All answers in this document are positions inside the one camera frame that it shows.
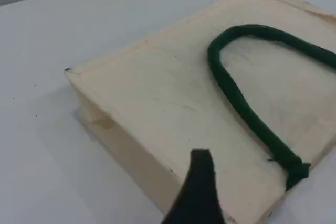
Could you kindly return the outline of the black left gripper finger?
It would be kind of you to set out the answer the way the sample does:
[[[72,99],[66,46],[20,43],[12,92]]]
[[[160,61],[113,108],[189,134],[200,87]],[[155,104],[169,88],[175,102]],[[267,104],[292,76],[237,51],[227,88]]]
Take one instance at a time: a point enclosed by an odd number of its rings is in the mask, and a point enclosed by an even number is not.
[[[182,188],[162,223],[225,223],[210,150],[191,151]]]

